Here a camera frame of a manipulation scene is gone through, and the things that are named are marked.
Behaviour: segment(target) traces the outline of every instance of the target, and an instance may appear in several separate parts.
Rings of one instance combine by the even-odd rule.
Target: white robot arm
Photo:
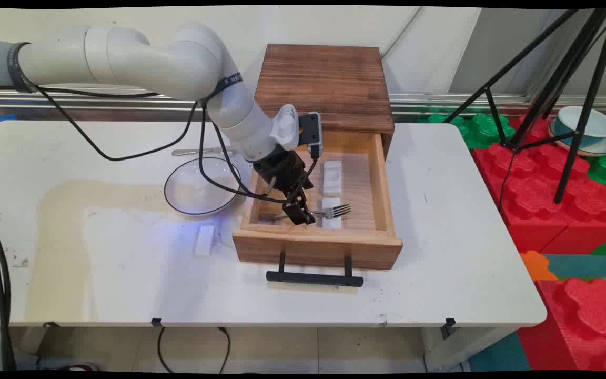
[[[160,47],[134,29],[115,26],[70,27],[39,43],[0,41],[0,86],[35,92],[37,86],[60,83],[137,86],[178,100],[206,101],[211,120],[266,182],[286,196],[294,188],[302,194],[300,180],[306,182],[303,188],[312,187],[301,179],[305,164],[294,152],[302,123],[294,106],[284,105],[276,117],[267,117],[248,93],[226,46],[206,26],[186,26]],[[320,130],[316,115],[312,119]],[[320,154],[318,135],[315,149]],[[305,197],[299,205],[303,207],[294,208],[305,216],[296,221],[283,208],[294,223],[313,223]]]

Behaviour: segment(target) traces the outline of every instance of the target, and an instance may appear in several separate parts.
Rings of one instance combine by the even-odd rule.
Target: teal foam mat
[[[549,259],[549,271],[558,278],[604,278],[606,256],[588,254],[544,254]]]
[[[469,358],[472,371],[526,371],[530,369],[518,333],[514,332]]]

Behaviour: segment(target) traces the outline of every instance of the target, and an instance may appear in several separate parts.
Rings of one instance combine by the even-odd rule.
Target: black handle
[[[324,275],[324,274],[304,274],[304,273],[285,273],[284,261],[286,253],[284,250],[279,254],[279,270],[267,271],[265,279],[269,282],[287,282],[287,283],[308,283],[318,285],[343,285],[343,286],[363,286],[361,276],[352,276],[352,257],[345,257],[345,275]]]

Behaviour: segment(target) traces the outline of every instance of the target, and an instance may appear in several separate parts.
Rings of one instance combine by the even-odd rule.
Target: metal fork
[[[351,208],[350,204],[343,204],[343,205],[339,205],[339,206],[334,206],[332,208],[322,209],[322,211],[310,211],[310,213],[318,214],[319,216],[322,216],[323,218],[336,218],[336,217],[343,216],[344,214],[348,214],[351,211],[352,211],[352,208]],[[259,221],[264,223],[264,222],[269,222],[269,221],[281,220],[282,218],[288,218],[288,217],[289,216],[287,216],[286,214],[282,214],[281,216],[275,216],[272,218],[261,218],[261,219],[259,219]]]

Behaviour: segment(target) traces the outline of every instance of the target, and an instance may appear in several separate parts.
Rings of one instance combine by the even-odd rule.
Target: white foam block
[[[209,251],[212,250],[212,240],[214,239],[214,225],[202,225],[198,228],[198,236],[195,239],[195,248],[193,252],[197,256],[209,257]]]
[[[341,161],[324,162],[324,179],[322,180],[322,193],[324,196],[341,193],[341,178],[343,177],[343,166]]]
[[[322,209],[331,208],[334,206],[339,206],[341,204],[341,199],[339,197],[322,197]],[[340,217],[336,218],[322,218],[322,228],[334,228],[335,230],[339,230],[343,227],[343,223]]]

